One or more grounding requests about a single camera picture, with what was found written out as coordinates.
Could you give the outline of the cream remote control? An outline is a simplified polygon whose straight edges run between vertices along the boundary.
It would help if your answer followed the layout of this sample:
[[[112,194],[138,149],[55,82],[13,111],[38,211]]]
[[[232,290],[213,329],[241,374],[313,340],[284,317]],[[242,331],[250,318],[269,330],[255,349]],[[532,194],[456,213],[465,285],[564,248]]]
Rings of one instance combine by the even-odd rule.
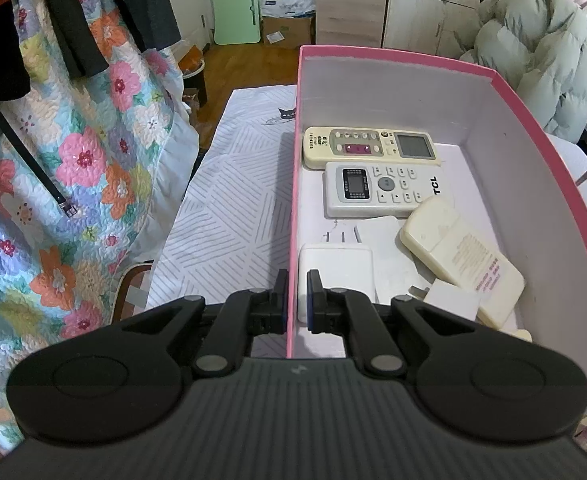
[[[407,218],[399,240],[436,278],[475,294],[483,324],[506,324],[525,278],[447,200],[427,198]]]

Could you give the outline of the small white charger cube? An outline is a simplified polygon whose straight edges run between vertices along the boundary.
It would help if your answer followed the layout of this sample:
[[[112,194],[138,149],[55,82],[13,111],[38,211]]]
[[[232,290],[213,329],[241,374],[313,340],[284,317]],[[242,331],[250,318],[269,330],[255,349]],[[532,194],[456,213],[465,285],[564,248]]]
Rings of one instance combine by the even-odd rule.
[[[435,280],[425,288],[411,286],[409,294],[431,307],[455,314],[460,318],[475,321],[479,312],[479,297],[476,292],[462,289],[448,282]]]

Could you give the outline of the pink storage box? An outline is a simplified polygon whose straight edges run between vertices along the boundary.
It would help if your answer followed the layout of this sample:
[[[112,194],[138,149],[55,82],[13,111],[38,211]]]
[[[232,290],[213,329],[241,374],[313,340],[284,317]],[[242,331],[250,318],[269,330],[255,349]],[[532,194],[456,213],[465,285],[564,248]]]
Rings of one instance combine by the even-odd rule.
[[[587,375],[587,203],[548,136],[495,70],[344,46],[300,51],[295,134],[312,126],[425,131],[455,205],[525,277],[510,321]]]

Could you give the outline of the white square power adapter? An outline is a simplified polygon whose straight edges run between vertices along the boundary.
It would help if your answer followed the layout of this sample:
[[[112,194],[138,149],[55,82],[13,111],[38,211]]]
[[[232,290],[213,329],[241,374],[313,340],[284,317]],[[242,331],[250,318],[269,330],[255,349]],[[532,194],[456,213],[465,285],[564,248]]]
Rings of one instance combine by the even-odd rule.
[[[357,243],[305,244],[298,263],[298,321],[307,324],[307,272],[318,270],[325,288],[346,288],[376,299],[371,248]]]

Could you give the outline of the white flat adapter with prongs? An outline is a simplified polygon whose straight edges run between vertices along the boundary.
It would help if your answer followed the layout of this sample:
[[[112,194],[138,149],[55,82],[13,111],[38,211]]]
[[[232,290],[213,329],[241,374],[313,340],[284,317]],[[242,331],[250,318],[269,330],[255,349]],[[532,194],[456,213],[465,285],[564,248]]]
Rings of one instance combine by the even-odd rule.
[[[359,243],[371,249],[374,285],[379,304],[390,304],[395,296],[408,295],[412,287],[426,292],[432,276],[416,262],[400,242],[404,221],[392,216],[363,220],[330,220],[322,234],[327,243]]]

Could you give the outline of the white patterned tablecloth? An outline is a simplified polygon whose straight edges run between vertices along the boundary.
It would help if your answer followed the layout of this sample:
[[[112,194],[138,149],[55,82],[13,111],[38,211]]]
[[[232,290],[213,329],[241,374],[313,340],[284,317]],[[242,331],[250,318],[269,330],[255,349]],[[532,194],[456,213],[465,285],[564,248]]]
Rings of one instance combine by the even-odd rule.
[[[152,267],[147,308],[185,295],[220,304],[271,288],[289,266],[295,86],[234,91]]]

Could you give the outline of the white TCL remote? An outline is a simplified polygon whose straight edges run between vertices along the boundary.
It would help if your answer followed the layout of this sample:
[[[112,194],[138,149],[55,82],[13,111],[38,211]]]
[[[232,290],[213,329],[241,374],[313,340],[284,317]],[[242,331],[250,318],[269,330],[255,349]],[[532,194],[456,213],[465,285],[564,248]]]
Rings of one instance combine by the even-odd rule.
[[[325,214],[332,219],[406,219],[430,197],[454,202],[439,166],[329,162],[323,185]]]

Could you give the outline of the beige remote with display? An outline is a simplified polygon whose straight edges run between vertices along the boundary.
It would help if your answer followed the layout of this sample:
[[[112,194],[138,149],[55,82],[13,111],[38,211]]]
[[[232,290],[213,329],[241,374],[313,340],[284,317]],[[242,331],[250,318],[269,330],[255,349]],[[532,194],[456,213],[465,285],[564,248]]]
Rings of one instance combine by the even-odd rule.
[[[310,127],[304,131],[305,166],[324,170],[329,162],[441,165],[427,132],[355,127]]]

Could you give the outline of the floral quilt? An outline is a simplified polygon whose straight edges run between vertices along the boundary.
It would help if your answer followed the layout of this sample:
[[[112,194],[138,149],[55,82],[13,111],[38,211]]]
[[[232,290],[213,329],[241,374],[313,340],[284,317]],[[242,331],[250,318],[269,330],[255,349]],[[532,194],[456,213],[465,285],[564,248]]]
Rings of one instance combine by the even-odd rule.
[[[0,102],[0,455],[21,439],[10,371],[107,325],[129,266],[154,258],[198,136],[173,46],[138,50],[114,0],[80,0],[107,70],[73,80],[44,0],[12,0],[30,91]]]

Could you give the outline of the cardboard box on floor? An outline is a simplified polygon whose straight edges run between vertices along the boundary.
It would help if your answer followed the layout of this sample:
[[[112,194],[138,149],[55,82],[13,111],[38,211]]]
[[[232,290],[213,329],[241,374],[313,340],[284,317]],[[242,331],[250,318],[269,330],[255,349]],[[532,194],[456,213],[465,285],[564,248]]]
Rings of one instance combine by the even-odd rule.
[[[298,49],[313,44],[313,16],[300,18],[262,18],[263,42],[280,49]]]

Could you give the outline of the green folding table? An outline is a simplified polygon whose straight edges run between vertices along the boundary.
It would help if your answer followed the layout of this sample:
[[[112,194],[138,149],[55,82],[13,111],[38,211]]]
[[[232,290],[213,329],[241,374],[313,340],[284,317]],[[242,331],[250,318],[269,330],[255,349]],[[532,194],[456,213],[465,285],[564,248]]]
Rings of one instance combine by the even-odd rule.
[[[211,3],[216,44],[232,46],[260,42],[260,0],[211,0]]]

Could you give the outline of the wooden shelf cabinet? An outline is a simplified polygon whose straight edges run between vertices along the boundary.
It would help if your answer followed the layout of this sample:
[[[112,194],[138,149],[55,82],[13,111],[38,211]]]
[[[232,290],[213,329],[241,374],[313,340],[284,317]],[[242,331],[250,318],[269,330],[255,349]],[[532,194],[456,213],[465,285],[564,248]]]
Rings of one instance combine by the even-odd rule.
[[[315,0],[315,42],[379,48],[388,0]]]

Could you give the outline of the grey puffer jacket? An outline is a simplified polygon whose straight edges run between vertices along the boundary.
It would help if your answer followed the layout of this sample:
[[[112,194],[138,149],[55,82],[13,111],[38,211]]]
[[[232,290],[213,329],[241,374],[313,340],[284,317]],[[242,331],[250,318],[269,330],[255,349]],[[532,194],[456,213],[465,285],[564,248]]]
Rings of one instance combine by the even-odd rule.
[[[587,124],[587,17],[572,0],[481,0],[454,32],[461,59],[496,70],[543,130],[571,143]]]

